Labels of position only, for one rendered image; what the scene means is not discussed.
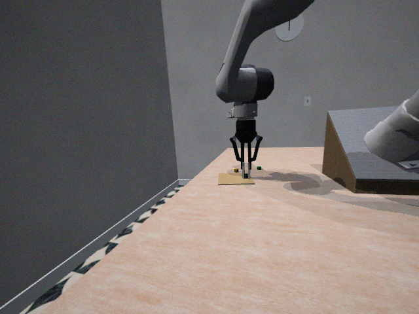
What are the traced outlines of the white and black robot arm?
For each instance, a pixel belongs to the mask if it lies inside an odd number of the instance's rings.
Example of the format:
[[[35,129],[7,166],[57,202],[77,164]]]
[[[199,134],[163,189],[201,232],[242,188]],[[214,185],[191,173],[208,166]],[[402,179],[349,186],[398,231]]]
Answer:
[[[234,102],[227,118],[254,119],[257,101],[266,99],[274,89],[269,69],[242,65],[250,44],[265,31],[296,18],[314,1],[245,1],[215,82],[217,97],[225,103]],[[372,153],[401,169],[419,169],[419,90],[368,131],[363,140]]]

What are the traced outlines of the tan square mat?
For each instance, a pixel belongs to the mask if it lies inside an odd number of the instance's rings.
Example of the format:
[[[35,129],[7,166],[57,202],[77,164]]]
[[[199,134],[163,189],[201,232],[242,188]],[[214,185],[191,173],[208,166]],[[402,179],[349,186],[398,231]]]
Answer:
[[[250,179],[242,178],[242,173],[219,173],[218,185],[232,185],[232,184],[255,184],[250,176]]]

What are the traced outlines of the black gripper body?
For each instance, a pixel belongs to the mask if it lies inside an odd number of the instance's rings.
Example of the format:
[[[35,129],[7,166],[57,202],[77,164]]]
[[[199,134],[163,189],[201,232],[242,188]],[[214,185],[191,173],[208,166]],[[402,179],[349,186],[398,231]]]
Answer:
[[[248,130],[245,130],[248,129]],[[241,135],[244,135],[244,143],[247,143],[247,136],[251,136],[251,142],[257,136],[256,120],[237,120],[235,136],[241,142]]]

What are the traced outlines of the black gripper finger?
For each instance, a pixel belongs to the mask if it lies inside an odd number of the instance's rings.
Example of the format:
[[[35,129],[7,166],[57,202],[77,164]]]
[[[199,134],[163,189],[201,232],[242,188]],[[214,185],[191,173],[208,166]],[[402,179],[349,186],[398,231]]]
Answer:
[[[260,145],[260,142],[262,141],[262,139],[263,139],[262,136],[259,136],[259,135],[256,136],[257,143],[256,143],[256,147],[255,147],[255,152],[254,152],[254,155],[253,155],[253,158],[252,158],[251,157],[251,136],[250,135],[247,136],[247,147],[248,147],[248,179],[250,179],[251,163],[252,163],[252,161],[255,161],[256,158],[257,158],[257,153],[258,153],[259,145]]]
[[[236,160],[241,162],[241,169],[242,169],[242,178],[244,178],[245,174],[245,161],[244,161],[244,135],[241,135],[241,158],[238,153],[238,148],[236,145],[236,136],[230,138],[230,141],[234,148],[234,153],[236,156]]]

